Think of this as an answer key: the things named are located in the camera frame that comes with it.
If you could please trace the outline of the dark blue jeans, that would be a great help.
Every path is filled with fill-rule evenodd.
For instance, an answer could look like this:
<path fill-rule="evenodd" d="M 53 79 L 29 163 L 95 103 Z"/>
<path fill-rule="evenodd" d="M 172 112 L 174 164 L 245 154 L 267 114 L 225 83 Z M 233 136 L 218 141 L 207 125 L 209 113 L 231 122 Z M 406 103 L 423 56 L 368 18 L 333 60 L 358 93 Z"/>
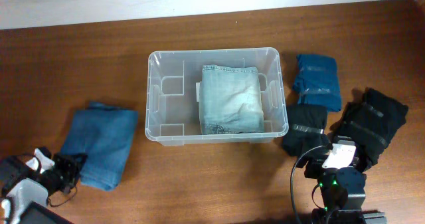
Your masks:
<path fill-rule="evenodd" d="M 112 191 L 119 185 L 137 128 L 139 113 L 101 102 L 74 113 L 60 153 L 86 154 L 83 185 Z"/>

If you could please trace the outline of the large black cloth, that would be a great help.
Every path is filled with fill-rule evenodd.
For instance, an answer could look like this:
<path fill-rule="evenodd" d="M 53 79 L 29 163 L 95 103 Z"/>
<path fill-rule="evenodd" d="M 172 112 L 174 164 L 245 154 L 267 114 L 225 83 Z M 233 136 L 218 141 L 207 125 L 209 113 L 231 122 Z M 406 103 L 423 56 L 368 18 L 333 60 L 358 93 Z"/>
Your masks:
<path fill-rule="evenodd" d="M 334 135 L 354 141 L 359 159 L 356 167 L 366 171 L 378 164 L 379 156 L 405 125 L 407 114 L 407 105 L 368 88 L 360 102 L 348 103 Z"/>

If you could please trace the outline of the teal cloth with tape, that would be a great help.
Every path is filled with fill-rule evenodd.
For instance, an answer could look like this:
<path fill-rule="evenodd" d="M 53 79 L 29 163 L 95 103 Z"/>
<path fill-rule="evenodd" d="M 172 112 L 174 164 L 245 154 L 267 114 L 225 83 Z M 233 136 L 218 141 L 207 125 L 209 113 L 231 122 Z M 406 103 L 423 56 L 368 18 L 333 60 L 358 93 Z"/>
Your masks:
<path fill-rule="evenodd" d="M 292 89 L 298 93 L 298 104 L 326 107 L 328 112 L 342 110 L 342 97 L 336 60 L 329 56 L 300 54 L 298 74 Z"/>

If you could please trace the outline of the small black cloth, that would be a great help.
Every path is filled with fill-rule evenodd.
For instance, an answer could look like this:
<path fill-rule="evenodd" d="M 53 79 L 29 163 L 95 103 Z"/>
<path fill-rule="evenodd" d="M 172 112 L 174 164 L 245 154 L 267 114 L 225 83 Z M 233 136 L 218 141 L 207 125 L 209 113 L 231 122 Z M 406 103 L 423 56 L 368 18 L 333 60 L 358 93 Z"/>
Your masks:
<path fill-rule="evenodd" d="M 290 156 L 299 157 L 317 146 L 326 146 L 327 109 L 315 104 L 294 104 L 287 107 L 288 133 L 282 147 Z"/>

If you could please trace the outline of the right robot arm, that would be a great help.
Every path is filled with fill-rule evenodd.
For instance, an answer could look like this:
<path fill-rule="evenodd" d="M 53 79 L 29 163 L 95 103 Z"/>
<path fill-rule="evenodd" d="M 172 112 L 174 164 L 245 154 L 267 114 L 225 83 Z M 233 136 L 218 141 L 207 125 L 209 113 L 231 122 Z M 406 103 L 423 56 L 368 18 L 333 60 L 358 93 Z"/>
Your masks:
<path fill-rule="evenodd" d="M 347 136 L 336 136 L 325 150 L 311 156 L 305 167 L 304 176 L 315 179 L 323 205 L 312 211 L 311 222 L 385 224 L 384 212 L 365 211 L 367 176 L 360 170 L 361 155 L 356 143 Z"/>

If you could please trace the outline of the light blue jeans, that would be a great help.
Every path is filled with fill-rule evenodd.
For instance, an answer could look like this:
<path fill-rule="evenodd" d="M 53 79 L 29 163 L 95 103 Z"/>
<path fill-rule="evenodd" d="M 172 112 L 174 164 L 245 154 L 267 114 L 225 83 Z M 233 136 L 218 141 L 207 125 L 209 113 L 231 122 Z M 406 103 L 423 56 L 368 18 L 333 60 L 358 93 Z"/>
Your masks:
<path fill-rule="evenodd" d="M 205 65 L 199 87 L 199 120 L 204 135 L 263 132 L 258 69 Z"/>

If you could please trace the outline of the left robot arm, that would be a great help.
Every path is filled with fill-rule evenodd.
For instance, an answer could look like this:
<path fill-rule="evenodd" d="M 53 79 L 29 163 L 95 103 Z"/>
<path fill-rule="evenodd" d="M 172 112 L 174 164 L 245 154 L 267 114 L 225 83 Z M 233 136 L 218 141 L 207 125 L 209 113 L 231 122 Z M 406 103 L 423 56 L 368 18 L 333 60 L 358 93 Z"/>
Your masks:
<path fill-rule="evenodd" d="M 52 155 L 46 147 L 33 154 L 9 156 L 1 160 L 1 222 L 69 223 L 49 210 L 58 207 L 50 197 L 77 190 L 80 172 L 87 160 L 85 153 Z"/>

